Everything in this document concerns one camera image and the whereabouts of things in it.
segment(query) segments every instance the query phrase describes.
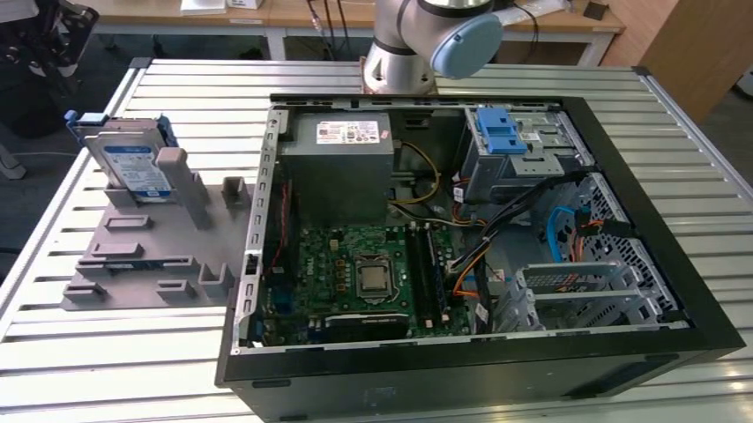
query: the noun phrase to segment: motherboard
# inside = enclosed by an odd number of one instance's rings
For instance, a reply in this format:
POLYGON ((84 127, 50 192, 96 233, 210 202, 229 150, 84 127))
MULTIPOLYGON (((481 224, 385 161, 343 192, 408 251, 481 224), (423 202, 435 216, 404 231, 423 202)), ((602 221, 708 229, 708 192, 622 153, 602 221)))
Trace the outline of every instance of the motherboard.
POLYGON ((465 306, 444 292, 451 258, 445 226, 304 228, 295 284, 270 288, 268 341, 307 345, 468 334, 465 306))

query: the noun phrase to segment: yellow cable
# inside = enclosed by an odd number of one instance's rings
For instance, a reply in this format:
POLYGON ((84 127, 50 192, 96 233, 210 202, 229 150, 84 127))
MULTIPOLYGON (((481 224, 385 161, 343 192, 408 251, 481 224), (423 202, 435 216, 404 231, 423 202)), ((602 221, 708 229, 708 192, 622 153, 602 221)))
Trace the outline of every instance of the yellow cable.
POLYGON ((436 194, 436 190, 439 189, 439 178, 440 178, 439 170, 436 170, 436 166, 433 166, 433 162, 431 161, 431 159, 428 158, 428 156, 420 150, 419 147, 416 147, 413 144, 411 144, 405 141, 403 141, 401 143, 404 145, 407 145, 419 154, 419 156, 428 163, 428 166, 431 166, 431 170, 433 171, 433 187, 431 188, 431 191, 428 192, 428 194, 425 194, 423 197, 411 198, 411 199, 407 199, 407 200, 391 200, 389 204, 416 204, 416 203, 420 203, 424 200, 428 200, 431 197, 433 197, 433 194, 436 194))

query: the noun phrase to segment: slotted metal table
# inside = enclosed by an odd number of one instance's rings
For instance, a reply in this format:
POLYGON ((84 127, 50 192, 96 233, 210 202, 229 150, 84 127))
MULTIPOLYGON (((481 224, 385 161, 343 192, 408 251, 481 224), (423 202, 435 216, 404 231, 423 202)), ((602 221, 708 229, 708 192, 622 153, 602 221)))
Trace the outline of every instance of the slotted metal table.
MULTIPOLYGON (((269 93, 357 93, 355 63, 153 60, 106 113, 173 122, 205 182, 254 179, 269 93)), ((650 76, 630 69, 491 65, 440 93, 583 97, 742 338, 753 345, 753 192, 650 76)), ((0 290, 2 422, 258 421, 213 386, 222 308, 65 312, 61 292, 106 205, 82 152, 0 290)), ((753 346, 612 398, 421 415, 411 421, 750 421, 753 346)))

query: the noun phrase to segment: cpu socket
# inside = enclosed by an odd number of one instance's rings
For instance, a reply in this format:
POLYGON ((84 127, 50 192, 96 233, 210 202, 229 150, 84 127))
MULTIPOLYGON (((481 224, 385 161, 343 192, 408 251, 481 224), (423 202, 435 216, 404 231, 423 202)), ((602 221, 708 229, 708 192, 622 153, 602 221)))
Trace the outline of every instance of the cpu socket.
POLYGON ((355 292, 369 304, 391 297, 391 261, 384 255, 355 256, 355 292))

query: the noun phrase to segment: power supply label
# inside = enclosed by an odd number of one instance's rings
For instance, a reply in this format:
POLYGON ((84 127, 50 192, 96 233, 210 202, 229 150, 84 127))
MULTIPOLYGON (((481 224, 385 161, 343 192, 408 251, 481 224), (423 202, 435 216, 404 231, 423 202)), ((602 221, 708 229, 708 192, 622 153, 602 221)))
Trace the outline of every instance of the power supply label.
POLYGON ((319 122, 316 144, 377 144, 376 121, 319 122))
POLYGON ((162 197, 169 196, 169 182, 153 163, 150 147, 108 145, 104 154, 113 172, 136 196, 146 202, 161 201, 162 197))

